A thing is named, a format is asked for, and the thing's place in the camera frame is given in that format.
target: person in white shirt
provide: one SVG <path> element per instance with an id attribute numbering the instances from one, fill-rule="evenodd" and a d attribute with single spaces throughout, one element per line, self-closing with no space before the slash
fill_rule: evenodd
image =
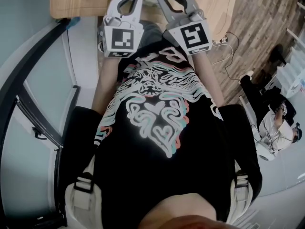
<path id="1" fill-rule="evenodd" d="M 267 142 L 264 142 L 274 150 L 280 151 L 289 147 L 292 143 L 299 141 L 302 137 L 302 130 L 299 123 L 296 124 L 295 128 L 292 128 L 287 121 L 283 120 L 283 112 L 286 111 L 285 104 L 282 104 L 278 111 L 274 113 L 263 102 L 262 95 L 251 82 L 252 75 L 253 71 L 242 75 L 239 78 L 240 85 L 255 112 L 260 136 L 262 138 L 267 137 L 265 138 Z"/>

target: white t-shirt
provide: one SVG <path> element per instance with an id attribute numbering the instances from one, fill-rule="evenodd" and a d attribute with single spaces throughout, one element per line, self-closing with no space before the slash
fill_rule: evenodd
<path id="1" fill-rule="evenodd" d="M 261 137 L 270 136 L 273 148 L 278 151 L 289 147 L 293 139 L 293 130 L 287 121 L 284 120 L 280 128 L 275 126 L 275 114 L 272 110 L 265 115 L 260 123 L 259 134 Z"/>

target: wooden table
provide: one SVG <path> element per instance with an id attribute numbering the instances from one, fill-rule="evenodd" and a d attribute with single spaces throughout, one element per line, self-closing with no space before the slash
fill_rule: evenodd
<path id="1" fill-rule="evenodd" d="M 111 0 L 50 0 L 51 16 L 59 18 L 103 16 Z M 208 19 L 212 39 L 223 38 L 230 27 L 235 0 L 196 0 Z M 174 8 L 179 5 L 171 1 Z M 158 23 L 163 29 L 167 24 L 160 8 L 143 6 L 141 19 Z"/>

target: black metal frame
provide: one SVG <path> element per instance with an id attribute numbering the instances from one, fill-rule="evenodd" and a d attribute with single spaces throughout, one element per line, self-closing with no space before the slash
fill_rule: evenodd
<path id="1" fill-rule="evenodd" d="M 61 146 L 63 144 L 63 138 L 60 137 L 60 135 L 54 130 L 53 127 L 50 127 L 50 124 L 46 121 L 44 116 L 42 116 L 41 112 L 37 109 L 37 107 L 32 105 L 32 100 L 29 100 L 30 96 L 24 89 L 23 83 L 28 77 L 33 67 L 35 66 L 35 64 L 37 63 L 37 61 L 41 58 L 41 56 L 66 31 L 66 26 L 69 24 L 69 21 L 70 20 L 67 19 L 61 20 L 60 23 L 54 29 L 52 29 L 39 42 L 37 42 L 16 65 L 16 67 L 4 83 L 3 87 L 0 89 L 0 166 L 5 134 L 8 128 L 12 111 L 16 103 L 24 112 L 24 114 L 26 114 L 26 116 L 30 119 L 30 121 L 35 125 L 35 127 L 38 128 L 44 135 L 46 135 L 52 142 L 54 142 L 59 147 L 56 155 L 54 173 L 54 196 L 57 212 L 57 215 L 55 215 L 54 222 L 59 225 L 65 225 L 65 216 L 62 212 L 64 208 L 62 207 L 62 205 L 59 204 L 56 190 L 58 188 L 59 162 L 61 157 Z M 74 88 L 77 88 L 77 90 L 71 102 L 67 121 L 69 120 L 69 116 L 71 115 L 71 112 L 76 104 L 80 90 L 78 86 L 74 86 Z M 6 223 L 7 220 L 5 218 L 0 192 L 0 227 L 5 227 Z"/>

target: black buckle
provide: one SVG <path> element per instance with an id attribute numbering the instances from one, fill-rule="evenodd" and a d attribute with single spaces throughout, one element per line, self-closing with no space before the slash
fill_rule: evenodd
<path id="1" fill-rule="evenodd" d="M 83 181 L 83 180 L 79 180 L 78 178 L 84 178 L 84 179 L 87 179 L 87 180 L 90 180 L 90 182 L 86 182 L 86 181 Z M 77 182 L 80 182 L 80 183 L 85 183 L 85 184 L 88 184 L 90 185 L 90 189 L 85 189 L 83 187 L 78 187 L 76 184 Z M 89 172 L 84 172 L 82 173 L 80 176 L 77 177 L 77 180 L 76 182 L 74 183 L 74 189 L 75 190 L 79 190 L 81 192 L 85 192 L 85 193 L 92 193 L 93 192 L 93 175 L 91 175 Z"/>
<path id="2" fill-rule="evenodd" d="M 249 185 L 248 175 L 239 170 L 236 172 L 236 188 L 246 187 Z"/>

